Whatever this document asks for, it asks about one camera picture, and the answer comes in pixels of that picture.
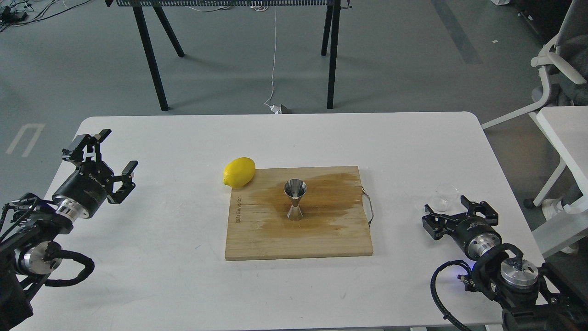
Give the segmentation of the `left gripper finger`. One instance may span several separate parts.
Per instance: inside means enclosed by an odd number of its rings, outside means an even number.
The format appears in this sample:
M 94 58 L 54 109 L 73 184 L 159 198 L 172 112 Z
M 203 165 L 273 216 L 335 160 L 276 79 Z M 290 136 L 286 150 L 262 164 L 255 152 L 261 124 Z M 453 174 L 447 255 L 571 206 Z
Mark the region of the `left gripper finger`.
M 69 147 L 62 150 L 62 160 L 75 165 L 79 172 L 112 172 L 101 155 L 101 143 L 111 132 L 111 129 L 103 129 L 94 135 L 77 135 Z
M 119 176 L 110 176 L 107 178 L 107 200 L 112 205 L 120 205 L 128 195 L 134 190 L 135 183 L 133 182 L 134 170 L 139 162 L 136 160 L 130 161 L 123 169 Z M 121 182 L 118 190 L 114 191 L 114 184 Z

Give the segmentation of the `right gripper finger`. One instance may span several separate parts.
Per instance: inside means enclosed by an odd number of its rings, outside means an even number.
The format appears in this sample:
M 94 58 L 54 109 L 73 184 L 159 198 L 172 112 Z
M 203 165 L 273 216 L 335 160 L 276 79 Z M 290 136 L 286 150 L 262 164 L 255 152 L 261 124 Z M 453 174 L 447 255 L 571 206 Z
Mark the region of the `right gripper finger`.
M 465 195 L 460 196 L 460 202 L 466 207 L 466 215 L 472 217 L 481 214 L 490 226 L 498 225 L 498 213 L 486 201 L 470 201 Z
M 424 229 L 434 240 L 441 239 L 444 235 L 450 235 L 454 241 L 457 241 L 457 234 L 454 232 L 460 222 L 462 222 L 462 213 L 456 215 L 439 214 L 434 212 L 429 205 L 424 206 L 425 215 L 422 216 Z

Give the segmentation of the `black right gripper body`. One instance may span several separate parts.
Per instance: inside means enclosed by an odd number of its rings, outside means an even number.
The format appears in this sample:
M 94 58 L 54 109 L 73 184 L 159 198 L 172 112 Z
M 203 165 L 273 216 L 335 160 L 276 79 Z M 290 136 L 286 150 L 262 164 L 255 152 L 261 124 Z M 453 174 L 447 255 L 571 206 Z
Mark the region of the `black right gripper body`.
M 479 216 L 460 222 L 453 231 L 453 239 L 466 257 L 473 261 L 502 243 L 500 235 Z

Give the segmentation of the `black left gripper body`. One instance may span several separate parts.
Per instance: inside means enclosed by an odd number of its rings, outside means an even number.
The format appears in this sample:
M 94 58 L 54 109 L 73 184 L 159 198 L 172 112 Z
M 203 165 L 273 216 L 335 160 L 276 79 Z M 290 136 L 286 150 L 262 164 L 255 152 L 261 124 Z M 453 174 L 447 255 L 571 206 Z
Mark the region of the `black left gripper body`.
M 104 165 L 82 165 L 55 191 L 57 210 L 71 218 L 90 218 L 112 193 L 114 174 Z

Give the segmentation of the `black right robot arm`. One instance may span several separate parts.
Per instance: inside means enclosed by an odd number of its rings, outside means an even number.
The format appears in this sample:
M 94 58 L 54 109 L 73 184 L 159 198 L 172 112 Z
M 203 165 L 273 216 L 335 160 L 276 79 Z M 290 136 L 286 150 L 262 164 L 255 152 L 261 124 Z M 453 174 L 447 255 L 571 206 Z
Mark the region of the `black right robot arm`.
M 425 205 L 422 217 L 423 227 L 433 239 L 449 235 L 474 262 L 471 268 L 464 260 L 448 261 L 433 273 L 430 291 L 443 318 L 462 331 L 468 330 L 441 302 L 436 289 L 442 270 L 460 266 L 466 272 L 458 276 L 465 291 L 482 293 L 500 304 L 507 331 L 585 331 L 586 296 L 575 291 L 550 264 L 538 267 L 526 260 L 518 247 L 503 243 L 494 230 L 498 213 L 491 205 L 463 195 L 460 200 L 465 212 L 439 214 Z

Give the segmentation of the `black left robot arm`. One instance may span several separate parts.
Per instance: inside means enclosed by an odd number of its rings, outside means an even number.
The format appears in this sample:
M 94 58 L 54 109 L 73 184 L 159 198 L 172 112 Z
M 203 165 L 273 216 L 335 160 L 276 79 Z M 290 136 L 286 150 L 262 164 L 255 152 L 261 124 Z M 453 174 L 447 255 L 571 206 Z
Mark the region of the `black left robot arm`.
M 1 222 L 12 211 L 10 227 L 1 235 L 1 329 L 8 331 L 33 315 L 32 298 L 43 286 L 68 287 L 86 280 L 93 260 L 63 249 L 56 241 L 69 234 L 79 218 L 91 218 L 105 201 L 118 205 L 135 188 L 138 161 L 130 161 L 120 175 L 102 160 L 101 144 L 110 129 L 78 135 L 63 149 L 63 161 L 75 171 L 50 200 L 25 193 L 1 208 Z

